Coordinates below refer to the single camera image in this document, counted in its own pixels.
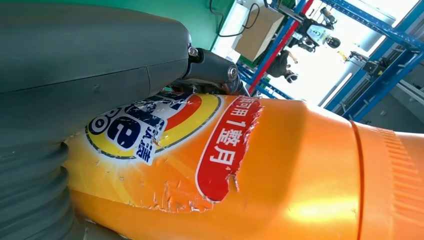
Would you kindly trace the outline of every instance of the peeling label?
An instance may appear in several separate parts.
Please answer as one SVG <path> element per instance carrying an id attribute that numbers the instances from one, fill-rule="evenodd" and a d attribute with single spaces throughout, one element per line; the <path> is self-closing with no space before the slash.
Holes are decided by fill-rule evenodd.
<path id="1" fill-rule="evenodd" d="M 228 194 L 228 177 L 240 168 L 260 109 L 258 98 L 236 98 L 216 124 L 196 171 L 198 190 L 209 200 L 220 202 Z"/>
<path id="2" fill-rule="evenodd" d="M 230 178 L 238 188 L 259 111 L 258 98 L 170 92 L 117 108 L 68 139 L 69 186 L 138 208 L 207 211 Z"/>

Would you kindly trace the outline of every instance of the cardboard box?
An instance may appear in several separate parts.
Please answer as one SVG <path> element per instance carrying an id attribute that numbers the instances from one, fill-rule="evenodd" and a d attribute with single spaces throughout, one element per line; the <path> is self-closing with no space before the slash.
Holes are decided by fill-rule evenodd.
<path id="1" fill-rule="evenodd" d="M 252 25 L 257 14 L 258 9 L 250 13 L 249 21 L 246 24 L 247 26 Z M 243 32 L 235 50 L 253 62 L 266 50 L 283 18 L 283 14 L 262 6 L 256 23 L 253 27 Z"/>

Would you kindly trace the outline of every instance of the red pole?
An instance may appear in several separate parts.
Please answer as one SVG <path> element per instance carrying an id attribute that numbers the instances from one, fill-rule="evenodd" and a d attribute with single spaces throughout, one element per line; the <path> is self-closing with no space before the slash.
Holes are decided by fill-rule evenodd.
<path id="1" fill-rule="evenodd" d="M 302 9 L 301 12 L 303 14 L 306 14 L 306 12 L 311 7 L 311 5 L 312 5 L 313 2 L 314 2 L 314 0 L 307 1 L 307 3 L 305 4 L 305 6 L 303 7 L 303 9 Z M 255 90 L 256 85 L 258 85 L 258 83 L 261 80 L 262 76 L 268 70 L 268 68 L 270 67 L 271 63 L 274 61 L 274 59 L 276 59 L 276 56 L 278 55 L 278 53 L 284 48 L 284 46 L 286 45 L 287 41 L 293 35 L 293 33 L 295 32 L 295 30 L 298 27 L 298 25 L 299 25 L 299 22 L 298 21 L 295 21 L 293 23 L 293 25 L 291 25 L 291 27 L 288 29 L 288 32 L 284 35 L 284 37 L 281 40 L 281 42 L 277 45 L 277 48 L 275 49 L 275 51 L 271 54 L 271 56 L 266 61 L 266 63 L 263 66 L 263 68 L 260 70 L 259 74 L 253 80 L 253 83 L 252 83 L 252 85 L 249 88 L 249 93 L 250 94 L 253 93 L 253 91 Z"/>

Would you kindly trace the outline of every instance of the orange detergent bottle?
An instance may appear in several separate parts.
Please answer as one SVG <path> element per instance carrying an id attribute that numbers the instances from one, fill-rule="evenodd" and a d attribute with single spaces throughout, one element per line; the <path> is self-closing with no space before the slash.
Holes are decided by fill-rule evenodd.
<path id="1" fill-rule="evenodd" d="M 67 144 L 77 211 L 133 240 L 424 239 L 424 136 L 302 101 L 161 92 Z"/>

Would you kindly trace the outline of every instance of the gray plastic housing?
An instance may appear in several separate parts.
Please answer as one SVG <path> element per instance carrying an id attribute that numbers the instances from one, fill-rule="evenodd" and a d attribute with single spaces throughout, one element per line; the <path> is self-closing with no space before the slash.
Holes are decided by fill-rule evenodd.
<path id="1" fill-rule="evenodd" d="M 72 4 L 0 4 L 0 148 L 59 142 L 188 68 L 178 21 Z"/>
<path id="2" fill-rule="evenodd" d="M 69 4 L 0 4 L 0 238 L 121 239 L 74 217 L 67 137 L 188 68 L 179 22 Z"/>

